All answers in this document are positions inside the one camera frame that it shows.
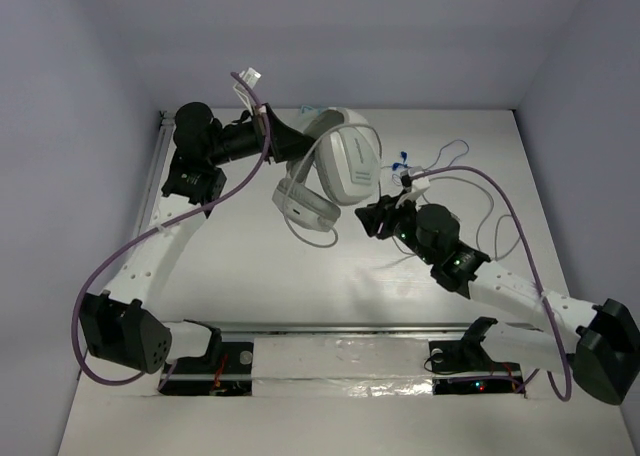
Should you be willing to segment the white grey over-ear headphones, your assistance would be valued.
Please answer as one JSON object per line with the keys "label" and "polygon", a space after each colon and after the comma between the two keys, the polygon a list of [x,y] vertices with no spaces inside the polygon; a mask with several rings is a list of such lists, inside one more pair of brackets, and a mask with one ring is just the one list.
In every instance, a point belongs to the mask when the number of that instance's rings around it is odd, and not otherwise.
{"label": "white grey over-ear headphones", "polygon": [[296,128],[318,145],[307,159],[287,164],[272,201],[298,226],[329,232],[343,207],[368,199],[378,189],[382,143],[365,117],[344,107],[301,117]]}

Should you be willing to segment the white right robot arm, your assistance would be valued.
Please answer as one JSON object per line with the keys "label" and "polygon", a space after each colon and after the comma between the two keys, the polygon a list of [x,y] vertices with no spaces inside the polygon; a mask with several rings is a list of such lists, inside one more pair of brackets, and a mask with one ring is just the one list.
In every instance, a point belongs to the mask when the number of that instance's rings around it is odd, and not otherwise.
{"label": "white right robot arm", "polygon": [[444,206],[417,206],[401,196],[383,196],[358,208],[366,234],[396,237],[445,290],[505,311],[529,324],[510,327],[480,317],[443,363],[465,362],[483,369],[491,362],[518,362],[556,374],[567,373],[593,398],[620,405],[639,375],[639,328],[619,301],[602,304],[573,299],[517,276],[460,237],[460,223]]}

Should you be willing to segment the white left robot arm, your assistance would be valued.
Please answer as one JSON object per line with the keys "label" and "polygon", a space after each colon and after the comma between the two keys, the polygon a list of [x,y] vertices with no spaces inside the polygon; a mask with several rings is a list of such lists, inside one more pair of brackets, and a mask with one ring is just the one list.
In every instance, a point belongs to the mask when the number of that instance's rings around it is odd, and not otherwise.
{"label": "white left robot arm", "polygon": [[226,163],[256,156],[259,163],[305,155],[310,137],[280,121],[268,105],[246,110],[227,125],[204,103],[191,102],[174,116],[175,152],[148,229],[125,252],[129,258],[103,291],[82,292],[73,326],[95,358],[153,374],[172,344],[170,329],[144,303],[159,295],[188,241],[211,211],[244,188],[226,190]]}

